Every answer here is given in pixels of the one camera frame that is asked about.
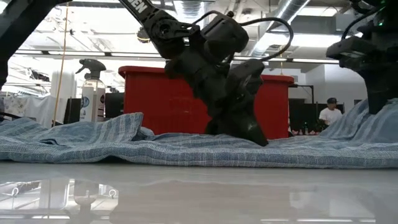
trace wall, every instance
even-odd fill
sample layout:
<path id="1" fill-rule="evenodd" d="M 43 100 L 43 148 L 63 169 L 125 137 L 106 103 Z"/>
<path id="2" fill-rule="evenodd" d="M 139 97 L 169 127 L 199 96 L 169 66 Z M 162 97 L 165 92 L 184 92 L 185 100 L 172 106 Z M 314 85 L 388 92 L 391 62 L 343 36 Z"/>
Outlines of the wall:
<path id="1" fill-rule="evenodd" d="M 325 66 L 320 65 L 305 74 L 307 85 L 313 85 L 315 102 L 326 102 Z"/>
<path id="2" fill-rule="evenodd" d="M 315 101 L 326 103 L 335 97 L 339 104 L 345 105 L 345 111 L 354 107 L 354 100 L 364 100 L 366 87 L 357 73 L 338 65 L 320 65 L 306 74 L 307 85 L 314 86 Z"/>
<path id="3" fill-rule="evenodd" d="M 367 98 L 366 86 L 362 77 L 338 65 L 325 65 L 326 97 L 336 97 L 345 104 L 348 111 L 354 107 L 354 100 Z"/>
<path id="4" fill-rule="evenodd" d="M 267 69 L 264 69 L 262 71 L 263 75 L 280 75 L 281 69 L 280 68 L 275 68 L 272 71 Z M 282 74 L 284 75 L 292 75 L 292 76 L 297 76 L 298 81 L 296 84 L 299 85 L 306 85 L 306 80 L 305 80 L 305 74 L 301 72 L 300 69 L 292 69 L 292 68 L 285 68 L 282 69 Z M 289 98 L 290 99 L 307 99 L 311 98 L 311 89 L 309 88 L 289 88 Z"/>

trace black cable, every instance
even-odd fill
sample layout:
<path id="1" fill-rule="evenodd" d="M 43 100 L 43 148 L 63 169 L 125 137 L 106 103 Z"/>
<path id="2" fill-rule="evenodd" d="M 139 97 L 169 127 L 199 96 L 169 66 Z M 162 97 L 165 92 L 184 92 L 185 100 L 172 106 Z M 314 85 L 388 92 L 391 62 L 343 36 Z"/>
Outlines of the black cable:
<path id="1" fill-rule="evenodd" d="M 359 6 L 359 3 L 358 3 L 358 2 L 352 2 L 352 3 L 351 3 L 351 7 L 352 7 L 355 11 L 357 11 L 358 13 L 360 13 L 360 14 L 366 14 L 366 13 L 370 12 L 370 9 L 363 9 L 363 8 L 361 8 L 361 6 Z"/>
<path id="2" fill-rule="evenodd" d="M 201 18 L 197 19 L 195 22 L 192 22 L 192 24 L 197 24 L 198 22 L 200 22 L 202 19 L 206 18 L 207 16 L 211 15 L 211 14 L 217 14 L 217 15 L 224 15 L 216 10 L 212 10 L 212 11 L 208 11 L 206 13 L 204 13 L 203 16 L 201 16 Z"/>
<path id="3" fill-rule="evenodd" d="M 226 60 L 226 63 L 231 63 L 233 59 L 234 59 L 234 54 L 230 54 Z"/>
<path id="4" fill-rule="evenodd" d="M 252 21 L 247 21 L 247 22 L 240 23 L 241 26 L 247 26 L 247 25 L 258 23 L 258 22 L 270 22 L 270 21 L 280 22 L 281 24 L 286 26 L 287 30 L 289 31 L 289 41 L 287 42 L 285 47 L 282 48 L 280 51 L 278 51 L 278 52 L 276 52 L 276 53 L 274 53 L 274 54 L 272 54 L 270 56 L 266 56 L 266 57 L 261 58 L 261 61 L 263 61 L 263 62 L 268 61 L 269 59 L 272 59 L 272 58 L 276 58 L 276 57 L 280 56 L 281 54 L 283 54 L 287 49 L 289 49 L 290 45 L 292 44 L 293 37 L 294 37 L 294 31 L 293 31 L 292 26 L 287 21 L 285 21 L 285 20 L 283 20 L 281 18 L 277 18 L 277 17 L 268 17 L 268 18 L 254 19 Z"/>
<path id="5" fill-rule="evenodd" d="M 6 113 L 6 112 L 0 112 L 0 115 L 1 115 L 1 116 L 8 116 L 8 117 L 14 118 L 14 119 L 19 119 L 19 118 L 21 118 L 20 116 L 13 115 L 13 114 Z"/>
<path id="6" fill-rule="evenodd" d="M 359 23 L 361 20 L 363 20 L 363 19 L 365 19 L 365 18 L 367 18 L 367 17 L 369 17 L 369 16 L 371 16 L 371 15 L 377 13 L 377 12 L 378 12 L 379 10 L 381 10 L 381 9 L 382 9 L 382 7 L 376 7 L 376 8 L 374 8 L 374 9 L 370 10 L 368 13 L 363 14 L 363 15 L 360 16 L 359 18 L 355 19 L 355 20 L 354 20 L 353 22 L 351 22 L 351 23 L 348 25 L 348 27 L 344 30 L 343 35 L 341 36 L 341 39 L 344 40 L 344 39 L 347 37 L 349 30 L 351 30 L 351 28 L 352 28 L 353 26 L 355 26 L 355 24 L 357 24 L 357 23 Z"/>

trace white spray bottle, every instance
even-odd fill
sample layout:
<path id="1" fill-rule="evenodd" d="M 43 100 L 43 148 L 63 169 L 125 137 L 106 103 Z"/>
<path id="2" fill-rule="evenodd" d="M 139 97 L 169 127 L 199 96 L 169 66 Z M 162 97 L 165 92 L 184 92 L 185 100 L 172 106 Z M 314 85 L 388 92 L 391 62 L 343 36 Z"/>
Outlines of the white spray bottle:
<path id="1" fill-rule="evenodd" d="M 93 59 L 81 59 L 83 65 L 79 71 L 88 68 L 90 73 L 85 75 L 86 81 L 81 91 L 80 121 L 104 121 L 105 84 L 100 80 L 101 71 L 105 71 L 104 64 Z"/>

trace towel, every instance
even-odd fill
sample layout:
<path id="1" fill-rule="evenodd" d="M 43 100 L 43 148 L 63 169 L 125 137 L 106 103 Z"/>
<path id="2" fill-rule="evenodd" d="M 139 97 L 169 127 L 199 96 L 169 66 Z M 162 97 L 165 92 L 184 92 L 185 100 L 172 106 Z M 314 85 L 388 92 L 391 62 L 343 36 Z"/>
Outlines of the towel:
<path id="1" fill-rule="evenodd" d="M 51 129 L 21 118 L 0 124 L 0 160 L 88 163 L 118 157 L 167 166 L 397 168 L 398 100 L 378 114 L 368 111 L 365 100 L 320 136 L 272 140 L 266 147 L 227 135 L 154 135 L 141 127 L 142 113 Z"/>

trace red bin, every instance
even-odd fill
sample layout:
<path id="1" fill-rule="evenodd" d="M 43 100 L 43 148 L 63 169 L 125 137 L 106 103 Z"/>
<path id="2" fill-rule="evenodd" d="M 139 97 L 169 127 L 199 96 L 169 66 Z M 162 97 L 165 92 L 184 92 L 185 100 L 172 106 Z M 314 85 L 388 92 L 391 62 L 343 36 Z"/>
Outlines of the red bin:
<path id="1" fill-rule="evenodd" d="M 124 66 L 124 113 L 143 112 L 142 125 L 155 134 L 203 134 L 210 117 L 201 100 L 195 99 L 182 78 L 169 79 L 163 68 Z M 287 138 L 288 86 L 292 77 L 262 75 L 254 110 L 268 139 Z"/>

